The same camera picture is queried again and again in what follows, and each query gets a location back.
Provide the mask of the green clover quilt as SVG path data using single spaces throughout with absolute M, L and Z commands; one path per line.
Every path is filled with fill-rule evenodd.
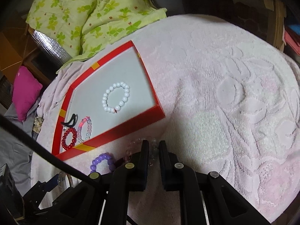
M 34 0 L 26 22 L 52 38 L 74 61 L 95 56 L 109 44 L 166 18 L 150 0 Z

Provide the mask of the red folded cloth stack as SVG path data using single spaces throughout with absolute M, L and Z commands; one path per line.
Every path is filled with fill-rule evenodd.
M 299 35 L 297 35 L 289 27 L 285 27 L 284 40 L 293 49 L 293 51 L 299 55 Z

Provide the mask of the red shallow box lid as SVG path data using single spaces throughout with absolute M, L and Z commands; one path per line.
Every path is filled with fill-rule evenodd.
M 128 41 L 94 62 L 69 86 L 51 152 L 66 161 L 164 117 L 146 66 Z

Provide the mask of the silver metal bangle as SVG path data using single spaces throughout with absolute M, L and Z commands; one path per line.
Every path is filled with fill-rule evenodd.
M 58 174 L 58 186 L 60 188 L 73 187 L 73 180 L 70 174 L 60 171 Z

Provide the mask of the magenta pillow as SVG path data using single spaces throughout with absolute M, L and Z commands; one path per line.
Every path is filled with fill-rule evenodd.
M 13 83 L 12 102 L 20 122 L 26 120 L 27 113 L 38 99 L 42 88 L 43 85 L 25 66 L 19 68 Z

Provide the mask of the silver foil insulation mat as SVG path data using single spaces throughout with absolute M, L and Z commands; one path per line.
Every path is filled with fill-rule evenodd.
M 61 67 L 72 58 L 56 40 L 45 34 L 33 30 L 31 36 L 37 46 L 57 67 Z

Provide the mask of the floral patterned cloth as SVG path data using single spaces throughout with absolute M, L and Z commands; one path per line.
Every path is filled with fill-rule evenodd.
M 42 117 L 37 116 L 34 118 L 33 131 L 35 133 L 38 133 L 38 134 L 40 133 L 43 122 L 44 122 L 44 119 Z

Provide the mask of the wooden shelf table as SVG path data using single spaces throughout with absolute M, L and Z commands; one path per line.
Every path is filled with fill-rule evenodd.
M 266 41 L 281 52 L 284 51 L 284 18 L 286 7 L 282 0 L 260 0 L 267 10 Z

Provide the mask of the grey cloth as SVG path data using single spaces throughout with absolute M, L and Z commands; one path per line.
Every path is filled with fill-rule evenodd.
M 14 104 L 11 104 L 4 117 L 14 125 L 22 129 L 34 140 L 38 134 L 33 131 L 36 110 L 39 102 L 36 102 L 28 111 L 26 120 L 20 122 Z M 16 188 L 23 196 L 31 188 L 31 161 L 33 151 L 22 144 L 15 137 L 1 129 L 1 166 L 7 164 Z

